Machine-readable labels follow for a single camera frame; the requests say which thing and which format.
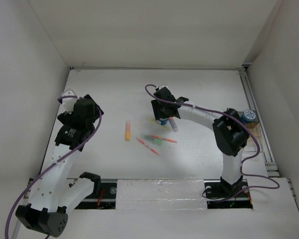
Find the orange thin pen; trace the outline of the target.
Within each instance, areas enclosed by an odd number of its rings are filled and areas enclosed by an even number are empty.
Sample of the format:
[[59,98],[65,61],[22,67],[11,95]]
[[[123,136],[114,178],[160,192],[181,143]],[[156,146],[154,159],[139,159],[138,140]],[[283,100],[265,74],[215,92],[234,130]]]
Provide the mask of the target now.
[[177,143],[177,140],[174,139],[169,139],[169,138],[165,138],[165,137],[161,137],[161,136],[157,136],[157,135],[150,135],[152,138],[156,138],[156,139],[160,139],[166,142],[171,142],[171,143]]

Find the red thin pen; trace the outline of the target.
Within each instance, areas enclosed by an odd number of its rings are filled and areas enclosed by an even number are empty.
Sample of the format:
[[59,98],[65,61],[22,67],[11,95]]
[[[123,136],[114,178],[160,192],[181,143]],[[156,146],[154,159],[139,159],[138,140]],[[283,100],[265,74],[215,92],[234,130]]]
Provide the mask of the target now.
[[159,153],[154,150],[152,147],[150,147],[149,145],[147,145],[143,140],[141,140],[140,138],[137,137],[137,141],[139,143],[141,143],[144,147],[146,147],[148,150],[150,150],[152,153],[154,153],[155,155],[159,155]]

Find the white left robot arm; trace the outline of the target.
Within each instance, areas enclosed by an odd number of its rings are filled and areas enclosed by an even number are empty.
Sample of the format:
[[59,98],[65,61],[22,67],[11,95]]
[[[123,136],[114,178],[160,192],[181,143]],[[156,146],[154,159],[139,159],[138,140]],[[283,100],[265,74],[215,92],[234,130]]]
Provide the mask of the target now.
[[29,230],[48,237],[59,237],[70,213],[86,197],[101,193],[101,177],[83,172],[77,181],[66,188],[68,174],[77,154],[100,127],[104,112],[90,95],[83,97],[69,93],[58,99],[65,112],[58,115],[62,123],[49,166],[33,180],[34,191],[26,205],[19,205],[15,215]]

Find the aluminium side rail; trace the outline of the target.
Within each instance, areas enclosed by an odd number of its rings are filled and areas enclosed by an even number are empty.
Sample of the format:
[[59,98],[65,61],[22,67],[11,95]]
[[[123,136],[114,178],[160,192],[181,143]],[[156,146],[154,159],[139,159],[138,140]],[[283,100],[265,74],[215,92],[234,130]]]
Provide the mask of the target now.
[[262,125],[261,116],[258,111],[256,100],[252,92],[251,84],[247,75],[247,69],[250,65],[242,65],[238,69],[238,73],[241,79],[241,83],[245,92],[245,96],[248,102],[249,110],[254,112],[255,119],[252,123],[249,123],[248,126],[251,128],[251,132],[255,136],[260,146],[261,155],[264,157],[265,168],[267,174],[270,178],[279,178],[280,173],[277,168],[268,137],[266,135],[265,129]]

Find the orange cap grey highlighter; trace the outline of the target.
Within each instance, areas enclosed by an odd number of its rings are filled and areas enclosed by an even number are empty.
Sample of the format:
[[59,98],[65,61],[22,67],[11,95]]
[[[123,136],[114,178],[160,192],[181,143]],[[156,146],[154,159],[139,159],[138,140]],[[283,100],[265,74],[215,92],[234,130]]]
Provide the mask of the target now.
[[177,127],[176,122],[175,122],[175,120],[173,119],[173,117],[170,117],[170,118],[168,119],[168,121],[169,121],[169,123],[170,123],[170,126],[171,126],[172,130],[173,130],[174,132],[178,132],[178,127]]

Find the green cap teal highlighter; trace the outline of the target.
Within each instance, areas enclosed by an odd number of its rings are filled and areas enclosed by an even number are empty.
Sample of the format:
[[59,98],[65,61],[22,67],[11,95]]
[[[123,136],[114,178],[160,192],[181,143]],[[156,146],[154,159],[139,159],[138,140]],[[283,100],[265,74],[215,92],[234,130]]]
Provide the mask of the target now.
[[142,139],[145,139],[145,140],[151,142],[152,144],[155,144],[158,146],[161,146],[163,143],[163,140],[161,140],[159,138],[152,137],[151,135],[148,135],[148,134],[141,134],[141,137],[142,137]]

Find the yellow thin pen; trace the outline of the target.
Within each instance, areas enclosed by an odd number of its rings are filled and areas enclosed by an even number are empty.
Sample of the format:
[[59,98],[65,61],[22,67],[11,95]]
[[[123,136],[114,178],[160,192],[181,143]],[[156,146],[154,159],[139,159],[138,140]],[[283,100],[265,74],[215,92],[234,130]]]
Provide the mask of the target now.
[[154,123],[155,125],[158,125],[160,126],[161,128],[164,128],[165,130],[167,131],[171,131],[171,129],[165,125],[162,125],[160,122],[157,122],[156,120],[154,119],[149,119],[150,122]]

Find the clear plastic container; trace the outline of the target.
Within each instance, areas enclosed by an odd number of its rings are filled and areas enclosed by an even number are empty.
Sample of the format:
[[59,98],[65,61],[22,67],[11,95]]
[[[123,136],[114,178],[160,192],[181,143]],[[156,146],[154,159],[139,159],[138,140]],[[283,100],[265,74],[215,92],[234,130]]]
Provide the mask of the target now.
[[[259,151],[263,152],[263,146],[262,146],[262,139],[259,136],[255,136],[255,139],[257,140],[257,143],[259,145]],[[245,152],[257,152],[258,148],[256,146],[255,141],[249,137],[247,140],[247,145],[244,147]]]

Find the aluminium front rail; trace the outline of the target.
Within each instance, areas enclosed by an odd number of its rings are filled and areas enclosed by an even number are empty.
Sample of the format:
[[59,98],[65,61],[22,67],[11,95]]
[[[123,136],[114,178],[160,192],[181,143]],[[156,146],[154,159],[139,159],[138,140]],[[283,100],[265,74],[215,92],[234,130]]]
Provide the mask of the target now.
[[230,191],[221,180],[101,180],[81,176],[76,182],[47,179],[31,190],[28,203],[38,212],[74,209],[203,210],[206,208],[251,208],[244,193],[247,183]]

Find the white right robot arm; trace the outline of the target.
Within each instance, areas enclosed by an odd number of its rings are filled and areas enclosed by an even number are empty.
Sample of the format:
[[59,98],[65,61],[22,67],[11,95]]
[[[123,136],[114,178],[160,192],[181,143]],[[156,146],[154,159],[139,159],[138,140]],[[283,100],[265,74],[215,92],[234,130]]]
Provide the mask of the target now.
[[223,153],[223,171],[217,185],[219,198],[236,194],[243,180],[240,167],[249,138],[238,112],[234,109],[225,112],[203,109],[195,106],[188,98],[176,99],[167,86],[155,87],[153,98],[151,105],[156,120],[176,117],[213,131],[216,145]]

